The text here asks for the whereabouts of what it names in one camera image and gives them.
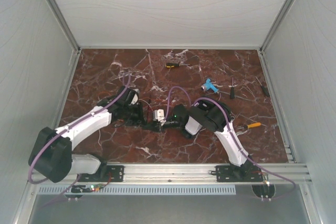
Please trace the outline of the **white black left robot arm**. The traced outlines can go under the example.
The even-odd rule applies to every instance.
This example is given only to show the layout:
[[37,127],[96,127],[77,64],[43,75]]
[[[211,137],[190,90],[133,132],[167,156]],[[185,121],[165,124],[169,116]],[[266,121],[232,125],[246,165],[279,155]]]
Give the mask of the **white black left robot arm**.
[[68,175],[90,175],[96,181],[107,177],[108,168],[93,154],[74,154],[74,149],[87,137],[118,120],[125,126],[145,124],[139,90],[122,86],[117,95],[102,99],[89,112],[75,121],[56,129],[43,128],[30,154],[28,180],[33,171],[53,183]]

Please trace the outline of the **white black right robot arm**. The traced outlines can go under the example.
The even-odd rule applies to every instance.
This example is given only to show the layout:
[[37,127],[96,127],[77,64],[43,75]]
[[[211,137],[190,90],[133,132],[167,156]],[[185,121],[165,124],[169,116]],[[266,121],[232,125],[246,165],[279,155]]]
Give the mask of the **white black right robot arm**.
[[254,166],[251,156],[243,148],[233,127],[233,118],[226,104],[210,98],[198,99],[190,109],[179,104],[167,119],[160,118],[162,111],[153,113],[153,121],[143,129],[162,132],[168,128],[179,128],[185,138],[193,138],[202,129],[214,133],[224,147],[230,163],[230,172],[237,180],[249,177]]

